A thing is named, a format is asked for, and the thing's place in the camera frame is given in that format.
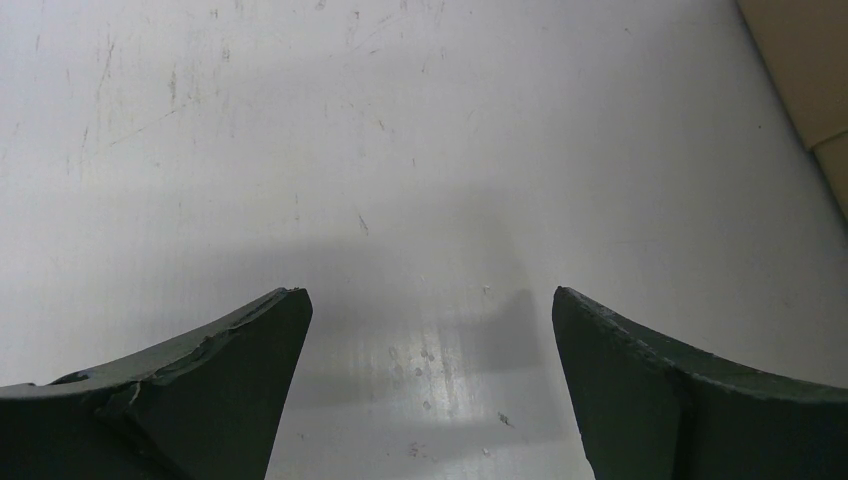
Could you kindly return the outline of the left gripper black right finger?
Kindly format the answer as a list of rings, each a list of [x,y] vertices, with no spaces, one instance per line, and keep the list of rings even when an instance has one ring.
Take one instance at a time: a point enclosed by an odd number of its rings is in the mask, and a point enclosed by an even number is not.
[[[552,325],[598,479],[843,479],[847,392],[718,357],[560,287]]]

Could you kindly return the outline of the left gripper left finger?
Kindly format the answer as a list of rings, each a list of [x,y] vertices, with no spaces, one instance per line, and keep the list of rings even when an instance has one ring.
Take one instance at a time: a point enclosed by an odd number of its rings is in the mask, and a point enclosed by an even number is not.
[[[262,479],[313,313],[276,289],[51,383],[1,390],[5,479]]]

